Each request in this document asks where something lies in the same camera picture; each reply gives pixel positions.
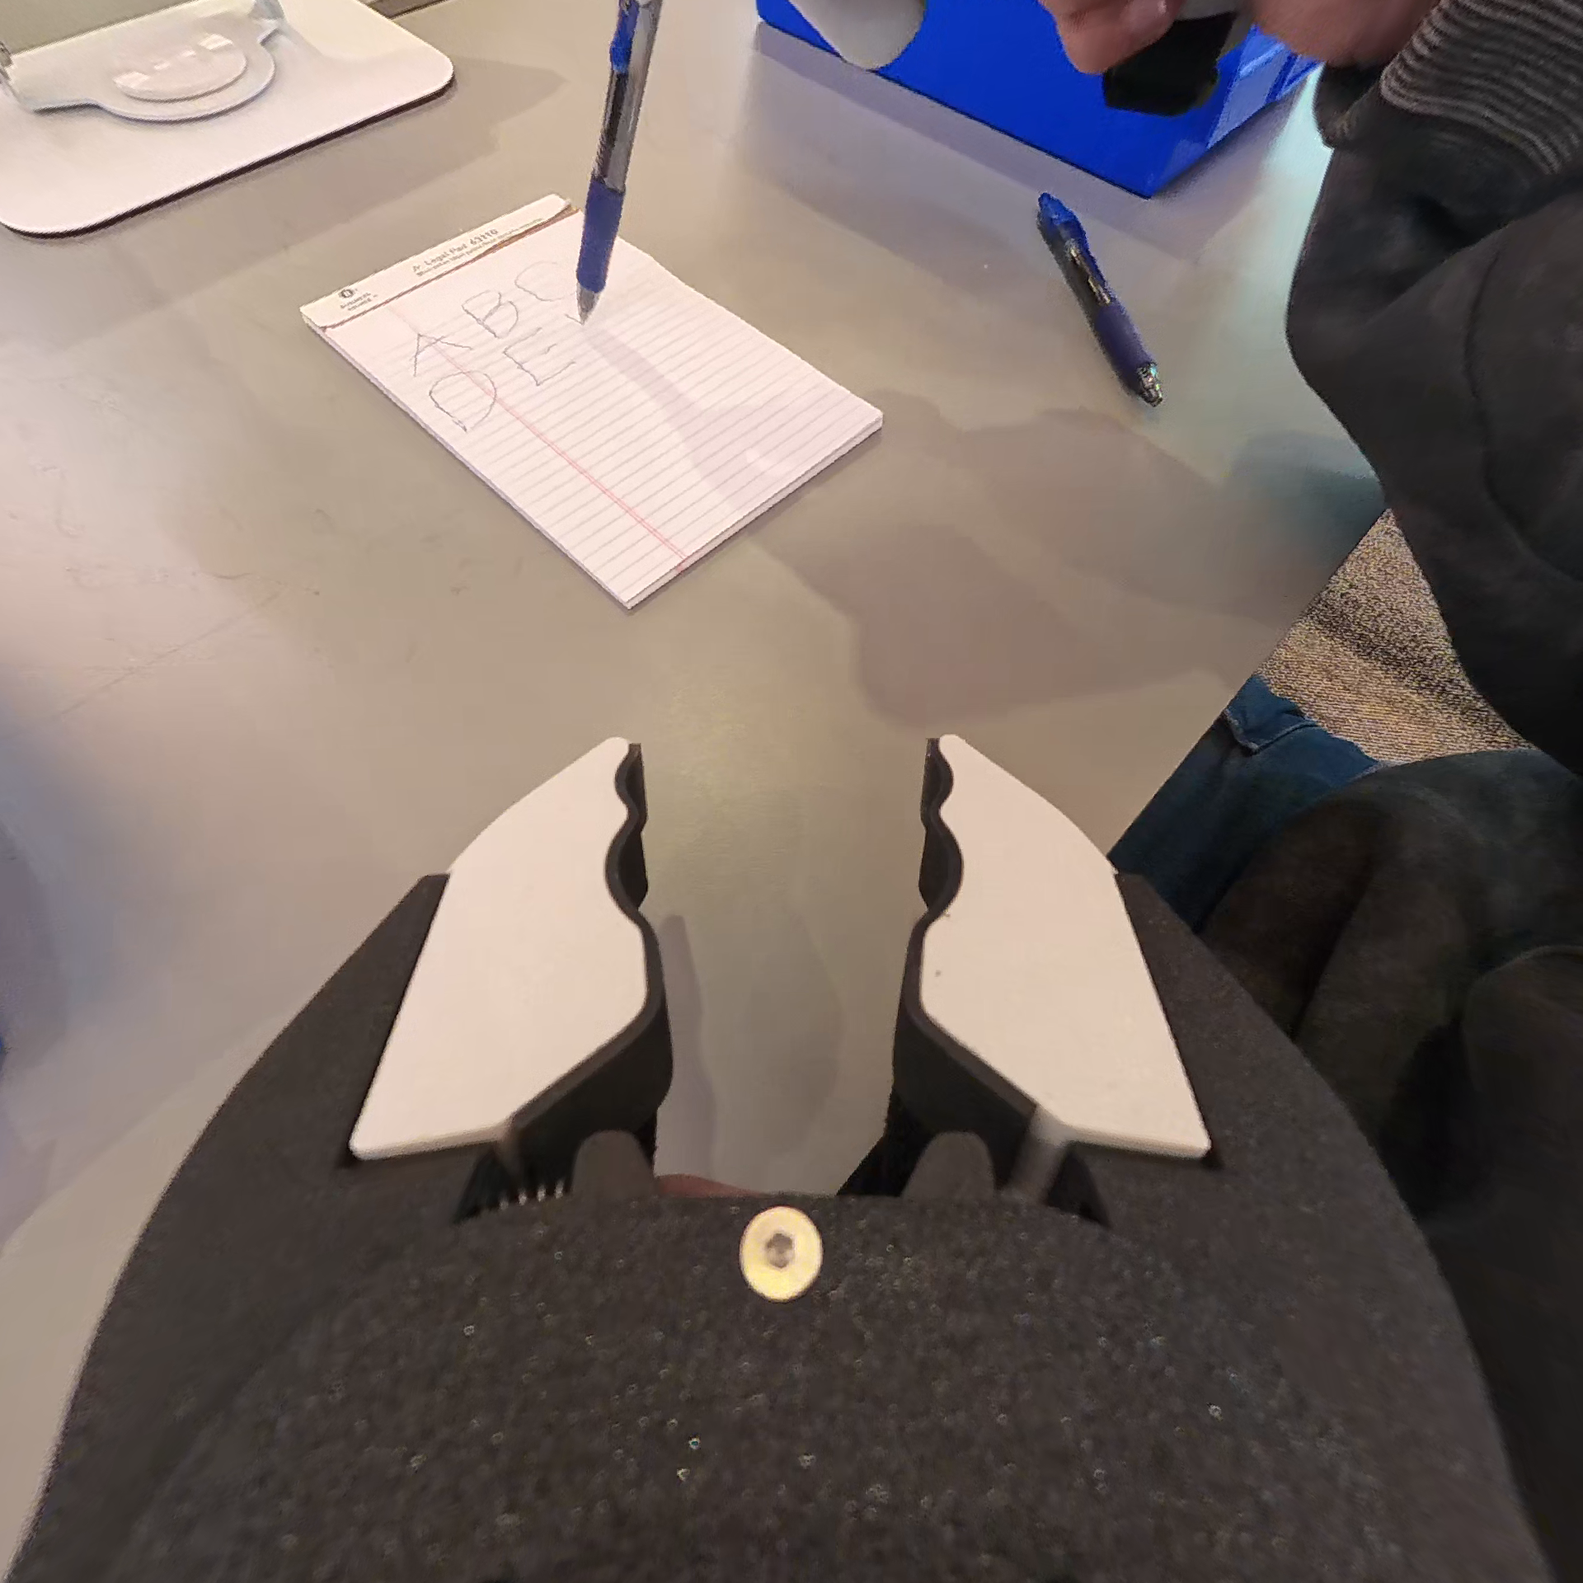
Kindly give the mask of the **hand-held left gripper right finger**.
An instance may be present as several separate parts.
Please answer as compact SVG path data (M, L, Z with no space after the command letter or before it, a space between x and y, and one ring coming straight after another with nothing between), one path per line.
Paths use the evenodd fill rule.
M932 738L924 912L909 938L894 1098L930 1140L983 1146L996 1187L1054 1191L1090 1147L1205 1164L1214 1142L1118 872L960 735Z

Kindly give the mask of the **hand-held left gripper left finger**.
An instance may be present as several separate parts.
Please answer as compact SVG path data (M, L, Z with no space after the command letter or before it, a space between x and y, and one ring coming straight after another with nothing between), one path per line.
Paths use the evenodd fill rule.
M655 1166L675 1057L647 899L642 746L606 738L444 876L363 1110L361 1163L487 1149L566 1189L589 1144Z

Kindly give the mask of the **blue plastic bin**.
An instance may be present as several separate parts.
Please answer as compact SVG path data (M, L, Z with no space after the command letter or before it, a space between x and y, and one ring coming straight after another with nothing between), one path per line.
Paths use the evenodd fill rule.
M930 132L1000 132L1143 198L1282 111L1320 68L1256 28L1220 58L1198 107L1152 115L1113 105L1101 77L1075 69L1034 2L932 4L919 39L881 71L839 60L798 4L758 4L758 19L766 53L868 109Z

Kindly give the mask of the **blue retractable pen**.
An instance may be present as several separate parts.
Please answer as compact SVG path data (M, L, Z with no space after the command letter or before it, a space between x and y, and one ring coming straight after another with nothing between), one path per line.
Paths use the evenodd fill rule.
M647 73L660 28L662 2L621 2L608 60L608 96L600 141L583 207L577 260L577 307L587 322L608 286L621 235L628 169L638 143Z
M1156 356L1145 347L1130 311L1103 275L1079 216L1052 192L1043 192L1037 226L1118 384L1143 403L1160 407L1164 388Z

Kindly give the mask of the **white lined notepad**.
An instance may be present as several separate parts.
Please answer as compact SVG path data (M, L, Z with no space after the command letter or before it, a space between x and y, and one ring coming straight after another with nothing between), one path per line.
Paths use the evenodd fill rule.
M634 608L885 414L619 241L589 320L547 194L302 307L329 347Z

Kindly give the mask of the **person's right forearm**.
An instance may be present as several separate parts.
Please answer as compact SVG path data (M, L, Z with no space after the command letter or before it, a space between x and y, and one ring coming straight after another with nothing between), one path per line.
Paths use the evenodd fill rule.
M1290 299L1475 688L1582 765L1582 9L1439 4L1316 90Z

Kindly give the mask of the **person's right hand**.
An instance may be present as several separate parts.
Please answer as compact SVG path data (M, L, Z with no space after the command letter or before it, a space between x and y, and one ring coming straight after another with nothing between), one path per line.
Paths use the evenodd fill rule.
M1045 2L1062 45L1084 73L1103 73L1158 43L1196 4ZM1211 4L1246 15L1295 53L1326 66L1390 60L1433 13L1435 2L1235 2Z

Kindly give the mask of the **person's leg in jeans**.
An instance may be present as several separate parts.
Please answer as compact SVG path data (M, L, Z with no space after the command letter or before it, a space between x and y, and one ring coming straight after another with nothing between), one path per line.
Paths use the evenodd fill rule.
M1252 676L1128 825L1111 861L1199 931L1284 825L1378 767Z

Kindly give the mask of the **white document stand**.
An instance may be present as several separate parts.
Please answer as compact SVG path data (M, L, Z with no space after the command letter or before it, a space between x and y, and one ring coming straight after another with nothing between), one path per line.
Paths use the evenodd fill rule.
M425 105L455 73L374 4L5 4L5 228L106 228Z

